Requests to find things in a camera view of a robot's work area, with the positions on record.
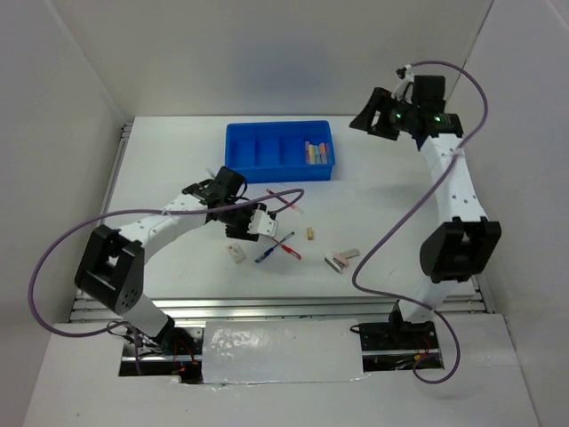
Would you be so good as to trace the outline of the blue pen crossed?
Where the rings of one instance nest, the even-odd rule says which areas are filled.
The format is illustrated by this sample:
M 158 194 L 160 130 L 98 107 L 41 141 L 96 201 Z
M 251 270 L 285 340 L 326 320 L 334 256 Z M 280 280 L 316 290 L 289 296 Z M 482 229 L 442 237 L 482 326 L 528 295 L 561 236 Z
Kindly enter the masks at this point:
M 279 241 L 282 241 L 285 244 L 285 241 L 288 240 L 289 238 L 293 237 L 295 235 L 294 231 L 289 232 L 287 235 L 285 235 L 283 238 L 281 238 Z M 254 261 L 256 263 L 261 263 L 263 262 L 266 258 L 268 258 L 278 247 L 276 243 L 270 247 L 269 249 L 267 249 L 262 255 L 260 255 L 258 258 L 256 258 Z

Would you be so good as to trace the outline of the red pen crossed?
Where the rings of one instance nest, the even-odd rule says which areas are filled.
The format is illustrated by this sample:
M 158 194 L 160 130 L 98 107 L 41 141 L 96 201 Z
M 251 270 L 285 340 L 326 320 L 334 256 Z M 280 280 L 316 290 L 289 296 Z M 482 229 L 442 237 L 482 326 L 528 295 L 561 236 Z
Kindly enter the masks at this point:
M 278 245 L 280 246 L 283 250 L 285 250 L 288 254 L 290 254 L 291 256 L 293 256 L 294 258 L 296 258 L 297 260 L 301 260 L 302 257 L 301 255 L 296 252 L 294 249 L 292 249 L 291 247 L 289 247 L 288 245 L 285 245 L 282 241 L 277 240 L 276 238 L 272 238 L 272 240 Z

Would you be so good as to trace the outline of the orange highlighter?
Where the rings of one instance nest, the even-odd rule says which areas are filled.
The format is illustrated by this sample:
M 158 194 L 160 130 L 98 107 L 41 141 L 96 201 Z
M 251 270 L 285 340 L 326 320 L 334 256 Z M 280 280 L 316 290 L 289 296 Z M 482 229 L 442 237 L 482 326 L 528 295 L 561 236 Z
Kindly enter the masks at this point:
M 327 164 L 328 163 L 328 156 L 327 156 L 327 148 L 326 148 L 326 144 L 325 143 L 320 143 L 319 144 L 319 155 L 321 158 L 321 163 L 322 164 Z

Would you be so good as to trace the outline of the yellow highlighter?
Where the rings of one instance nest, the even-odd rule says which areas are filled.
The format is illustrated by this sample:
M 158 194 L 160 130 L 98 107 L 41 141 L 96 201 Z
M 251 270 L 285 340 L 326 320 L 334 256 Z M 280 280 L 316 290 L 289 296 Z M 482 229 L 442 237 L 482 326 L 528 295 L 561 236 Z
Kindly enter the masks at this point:
M 314 165 L 316 163 L 315 146 L 312 144 L 309 144 L 309 163 L 311 165 Z

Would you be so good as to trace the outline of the purple highlighter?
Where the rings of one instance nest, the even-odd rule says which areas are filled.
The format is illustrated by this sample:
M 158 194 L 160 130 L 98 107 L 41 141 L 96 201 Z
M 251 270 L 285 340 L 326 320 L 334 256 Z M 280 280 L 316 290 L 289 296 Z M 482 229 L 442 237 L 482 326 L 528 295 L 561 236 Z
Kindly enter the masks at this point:
M 305 141 L 305 160 L 306 160 L 306 164 L 309 165 L 310 164 L 310 154 L 309 154 L 309 142 Z

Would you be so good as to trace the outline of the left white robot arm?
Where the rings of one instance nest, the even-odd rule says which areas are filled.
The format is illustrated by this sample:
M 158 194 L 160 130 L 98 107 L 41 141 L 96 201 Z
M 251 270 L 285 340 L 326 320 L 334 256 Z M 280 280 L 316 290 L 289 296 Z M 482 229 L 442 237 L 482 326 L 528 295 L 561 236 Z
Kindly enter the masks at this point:
M 214 178 L 183 189 L 158 213 L 118 229 L 100 225 L 84 250 L 76 287 L 144 334 L 145 346 L 156 355 L 189 342 L 188 333 L 144 294 L 145 264 L 177 238 L 209 222 L 223 223 L 228 238 L 274 237 L 276 216 L 266 205 L 234 207 L 244 185 L 243 175 L 223 166 Z

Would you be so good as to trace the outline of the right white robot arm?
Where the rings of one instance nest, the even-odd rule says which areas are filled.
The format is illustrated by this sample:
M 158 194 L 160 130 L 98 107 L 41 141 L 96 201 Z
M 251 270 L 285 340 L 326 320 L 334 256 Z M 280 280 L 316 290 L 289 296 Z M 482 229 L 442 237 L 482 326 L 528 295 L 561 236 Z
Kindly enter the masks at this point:
M 438 225 L 421 244 L 425 278 L 411 297 L 398 298 L 389 315 L 388 338 L 398 349 L 419 337 L 416 324 L 427 322 L 455 288 L 480 274 L 501 238 L 501 225 L 488 218 L 472 183 L 463 151 L 458 115 L 445 110 L 445 78 L 403 77 L 395 91 L 377 87 L 350 128 L 383 139 L 407 133 L 429 169 L 437 202 Z

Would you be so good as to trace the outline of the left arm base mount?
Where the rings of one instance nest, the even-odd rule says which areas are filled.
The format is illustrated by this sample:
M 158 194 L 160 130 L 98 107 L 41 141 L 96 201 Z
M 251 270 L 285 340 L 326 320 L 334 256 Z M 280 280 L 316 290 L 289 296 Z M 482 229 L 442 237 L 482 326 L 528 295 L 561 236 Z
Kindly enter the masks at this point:
M 161 350 L 142 334 L 135 340 L 130 330 L 114 334 L 124 344 L 118 375 L 178 376 L 182 383 L 202 383 L 204 328 L 191 327 L 186 331 L 190 336 L 189 343 L 177 341 L 171 350 Z

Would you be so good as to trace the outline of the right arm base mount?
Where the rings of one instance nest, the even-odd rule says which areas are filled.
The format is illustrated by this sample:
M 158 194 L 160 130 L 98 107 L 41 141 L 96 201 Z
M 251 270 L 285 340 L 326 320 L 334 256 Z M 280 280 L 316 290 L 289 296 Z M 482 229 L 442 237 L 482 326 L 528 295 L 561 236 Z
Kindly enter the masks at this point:
M 439 356 L 439 342 L 431 321 L 400 326 L 389 322 L 360 323 L 349 328 L 358 336 L 363 369 L 369 372 L 438 369 L 443 366 Z

